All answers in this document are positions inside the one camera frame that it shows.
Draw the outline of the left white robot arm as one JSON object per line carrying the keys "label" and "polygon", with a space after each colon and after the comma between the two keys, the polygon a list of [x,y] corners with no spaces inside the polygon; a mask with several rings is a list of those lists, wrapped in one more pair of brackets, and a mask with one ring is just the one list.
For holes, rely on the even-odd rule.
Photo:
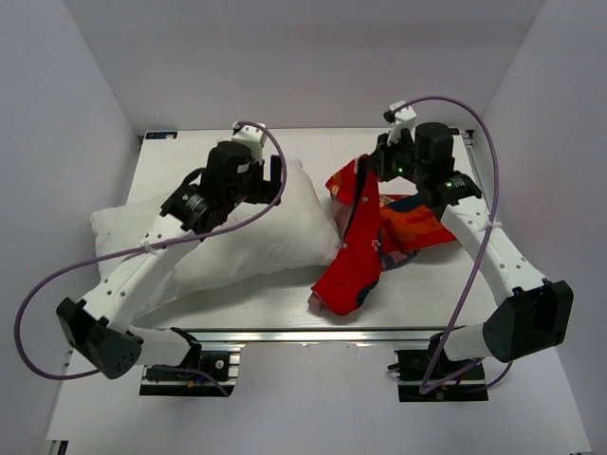
{"label": "left white robot arm", "polygon": [[133,322],[160,282],[242,203],[280,202],[285,161],[265,162],[258,147],[221,141],[207,165],[189,173],[160,206],[142,236],[140,253],[128,254],[80,300],[64,299],[56,314],[72,348],[116,379],[136,365],[189,378],[200,372],[201,346],[188,332],[141,329]]}

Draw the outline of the red pink patterned pillowcase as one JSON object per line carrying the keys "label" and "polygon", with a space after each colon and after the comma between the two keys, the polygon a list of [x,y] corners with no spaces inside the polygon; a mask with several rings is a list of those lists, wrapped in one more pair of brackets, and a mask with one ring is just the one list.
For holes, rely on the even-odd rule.
{"label": "red pink patterned pillowcase", "polygon": [[359,309],[380,275],[409,263],[419,251],[456,240],[416,194],[382,194],[362,155],[325,183],[340,249],[312,286],[308,304],[347,316]]}

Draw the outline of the white pillow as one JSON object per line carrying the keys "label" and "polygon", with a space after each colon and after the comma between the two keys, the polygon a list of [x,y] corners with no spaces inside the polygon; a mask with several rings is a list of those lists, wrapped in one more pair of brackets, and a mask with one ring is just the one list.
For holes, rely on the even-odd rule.
{"label": "white pillow", "polygon": [[[340,236],[298,159],[286,163],[279,206],[235,231],[213,236],[185,256],[154,289],[140,313],[194,292],[240,282],[255,275],[312,265],[329,265]],[[137,245],[160,212],[167,192],[143,202],[101,209],[90,215],[99,256]]]}

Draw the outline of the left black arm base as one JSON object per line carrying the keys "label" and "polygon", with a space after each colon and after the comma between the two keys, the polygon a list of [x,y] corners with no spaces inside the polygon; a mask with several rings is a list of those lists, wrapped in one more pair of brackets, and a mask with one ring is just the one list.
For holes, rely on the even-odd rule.
{"label": "left black arm base", "polygon": [[139,384],[140,396],[227,398],[236,385],[240,350],[212,347],[203,350],[194,372],[174,367],[145,367]]}

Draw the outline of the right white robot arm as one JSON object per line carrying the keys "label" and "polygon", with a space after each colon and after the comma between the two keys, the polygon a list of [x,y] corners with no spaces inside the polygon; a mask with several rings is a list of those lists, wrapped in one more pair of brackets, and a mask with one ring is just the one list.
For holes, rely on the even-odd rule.
{"label": "right white robot arm", "polygon": [[490,220],[481,189],[455,168],[447,125],[393,127],[378,136],[362,168],[382,181],[412,182],[422,205],[477,263],[496,302],[487,321],[432,338],[428,364],[435,375],[451,377],[464,362],[477,358],[508,363],[564,342],[573,290],[565,281],[548,280]]}

